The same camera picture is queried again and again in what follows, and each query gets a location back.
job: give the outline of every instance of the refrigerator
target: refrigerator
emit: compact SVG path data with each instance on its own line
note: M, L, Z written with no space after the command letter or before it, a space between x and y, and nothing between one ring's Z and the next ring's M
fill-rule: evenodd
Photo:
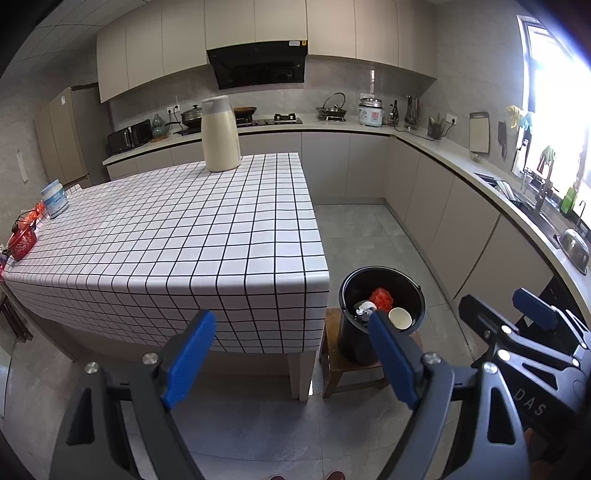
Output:
M35 128L50 182L87 188L109 181L102 163L112 128L97 83L63 90L35 116Z

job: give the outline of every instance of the green bottle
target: green bottle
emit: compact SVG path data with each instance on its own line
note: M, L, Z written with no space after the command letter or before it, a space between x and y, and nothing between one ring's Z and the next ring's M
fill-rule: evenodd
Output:
M576 184L577 182L574 182L573 186L569 187L568 191L566 192L566 195L564 196L564 199L562 200L562 203L560 204L560 211L563 215L568 214L568 212L574 205L574 200L577 197L577 190L575 189Z

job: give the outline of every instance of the shoe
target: shoe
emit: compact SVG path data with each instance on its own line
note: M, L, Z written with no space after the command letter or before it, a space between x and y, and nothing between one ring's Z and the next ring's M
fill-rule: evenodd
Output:
M346 478L343 472L335 470L334 472L329 473L329 476L326 477L326 480L346 480Z

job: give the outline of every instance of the white grid tablecloth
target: white grid tablecloth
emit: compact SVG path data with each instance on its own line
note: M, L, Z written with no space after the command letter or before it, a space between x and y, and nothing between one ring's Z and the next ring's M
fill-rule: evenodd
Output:
M126 342L163 345L199 308L212 349L316 349L329 272L297 153L139 174L70 195L4 279L41 317Z

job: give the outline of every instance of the black bucket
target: black bucket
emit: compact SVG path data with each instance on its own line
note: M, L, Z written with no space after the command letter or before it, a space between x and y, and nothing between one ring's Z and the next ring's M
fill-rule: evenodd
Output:
M350 273L339 290L342 314L337 345L347 360L361 365L371 365L378 357L369 341L367 327L356 320L353 305L368 300L378 287L390 292L394 307L402 307L412 317L413 324L404 330L406 335L419 328L425 316L421 287L402 272L389 267L363 267Z

